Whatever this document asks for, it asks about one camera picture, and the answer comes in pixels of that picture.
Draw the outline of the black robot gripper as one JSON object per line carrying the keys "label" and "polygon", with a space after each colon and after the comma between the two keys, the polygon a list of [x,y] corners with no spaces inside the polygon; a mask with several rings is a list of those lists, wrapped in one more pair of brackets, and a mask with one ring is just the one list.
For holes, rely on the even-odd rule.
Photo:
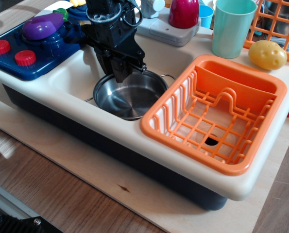
{"label": "black robot gripper", "polygon": [[137,26],[143,20],[136,2],[87,2],[86,16],[91,24],[82,26],[87,43],[94,48],[106,75],[114,74],[122,83],[133,71],[144,70],[145,53],[135,41]]}

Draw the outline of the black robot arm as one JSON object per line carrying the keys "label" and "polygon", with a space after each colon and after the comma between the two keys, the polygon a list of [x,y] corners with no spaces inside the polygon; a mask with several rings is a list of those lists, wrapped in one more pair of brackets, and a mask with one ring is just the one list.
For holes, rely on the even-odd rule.
{"label": "black robot arm", "polygon": [[145,52],[135,41],[142,12],[136,19],[134,0],[87,0],[86,16],[91,24],[82,26],[86,42],[93,47],[106,75],[123,82],[134,70],[143,72]]}

